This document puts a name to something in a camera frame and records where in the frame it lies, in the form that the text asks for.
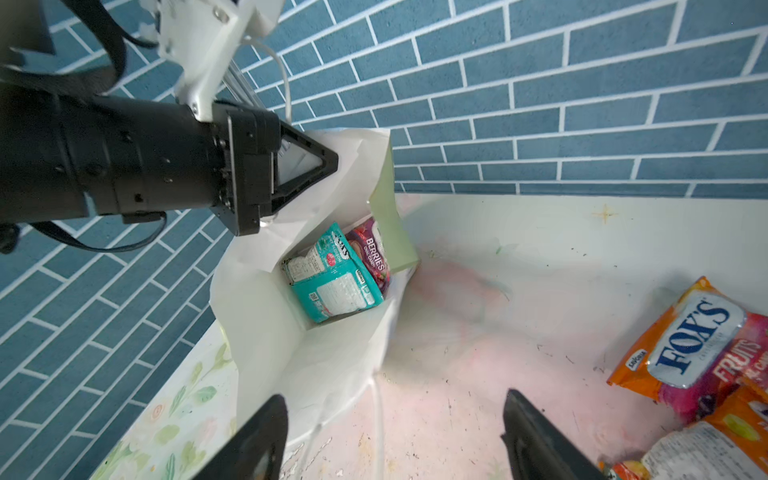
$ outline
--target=white cable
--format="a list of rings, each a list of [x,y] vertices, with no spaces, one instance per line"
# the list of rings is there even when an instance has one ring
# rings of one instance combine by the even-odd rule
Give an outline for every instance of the white cable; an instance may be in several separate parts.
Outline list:
[[[286,68],[283,65],[283,59],[280,58],[280,56],[275,53],[275,51],[272,48],[267,47],[265,44],[261,43],[260,41],[256,40],[255,38],[244,38],[243,39],[244,44],[253,45],[256,48],[261,48],[266,53],[270,54],[270,57],[274,59],[274,61],[277,63],[277,67],[280,69],[280,74],[283,76],[283,85],[285,85],[285,97],[286,97],[286,121],[289,124],[293,123],[293,109],[291,108],[290,104],[290,84],[288,83],[288,74],[286,73]]]

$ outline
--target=robotic arm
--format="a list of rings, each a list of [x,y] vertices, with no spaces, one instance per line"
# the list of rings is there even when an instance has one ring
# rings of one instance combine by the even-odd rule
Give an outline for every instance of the robotic arm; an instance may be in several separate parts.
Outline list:
[[[214,100],[241,40],[267,35],[282,2],[143,2],[155,17],[143,36],[154,36],[159,54],[184,68],[175,87],[179,104],[97,95],[122,75],[123,38],[149,42],[122,31],[98,0],[65,4],[99,38],[112,66],[69,75],[2,68],[3,253],[16,245],[18,223],[75,247],[114,251],[84,246],[50,221],[93,214],[119,214],[136,223],[164,221],[166,210],[210,207],[235,235],[257,233],[264,217],[336,171],[333,151],[275,114]],[[25,36],[7,40],[8,46],[29,48],[47,36],[44,22],[35,21],[41,18],[37,2],[14,8],[36,8],[37,15],[19,15],[32,21],[19,30]],[[6,65],[13,58],[0,55]],[[296,158],[297,151],[312,159],[303,162],[310,169],[286,174],[283,160]]]

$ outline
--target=black cable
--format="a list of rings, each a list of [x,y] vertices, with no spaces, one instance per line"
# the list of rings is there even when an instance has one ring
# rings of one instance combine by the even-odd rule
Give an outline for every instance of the black cable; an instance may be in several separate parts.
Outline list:
[[[160,212],[160,216],[161,216],[160,226],[149,237],[143,239],[142,241],[132,243],[131,245],[123,245],[122,247],[112,247],[112,248],[90,247],[84,243],[81,243],[79,240],[74,238],[72,235],[67,233],[60,226],[58,226],[56,223],[53,223],[53,222],[37,222],[37,223],[30,223],[30,225],[32,226],[32,228],[42,233],[46,237],[52,238],[53,240],[56,240],[58,242],[62,242],[65,245],[69,245],[70,247],[79,248],[81,250],[88,250],[89,252],[120,253],[120,252],[130,252],[131,250],[138,250],[142,247],[149,245],[154,241],[154,239],[159,237],[163,229],[165,228],[165,223],[167,222],[167,215],[165,214],[165,212]]]

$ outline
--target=candy packet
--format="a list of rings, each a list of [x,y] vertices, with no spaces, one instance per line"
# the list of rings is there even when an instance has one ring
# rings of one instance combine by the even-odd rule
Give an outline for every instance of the candy packet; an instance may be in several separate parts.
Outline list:
[[[712,415],[661,440],[639,461],[604,468],[613,480],[768,478],[768,396],[741,386]]]
[[[765,389],[766,368],[768,317],[702,276],[637,340],[608,384],[667,404],[688,423],[714,412],[742,378]]]

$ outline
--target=white paper bag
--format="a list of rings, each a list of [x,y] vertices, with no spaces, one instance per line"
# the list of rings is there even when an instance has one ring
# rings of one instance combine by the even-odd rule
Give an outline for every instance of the white paper bag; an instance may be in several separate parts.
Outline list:
[[[240,371],[238,428],[279,393],[288,406],[287,449],[362,395],[384,359],[410,267],[418,261],[396,216],[389,131],[350,129],[310,136],[339,154],[338,171],[286,205],[257,235],[235,238],[214,274],[210,296]],[[372,208],[383,197],[391,206]],[[352,227],[372,210],[377,221],[388,217],[382,229],[388,258],[391,249],[406,261],[398,261],[401,270],[392,275],[381,305],[312,323],[280,261],[313,244],[333,222],[342,229]]]

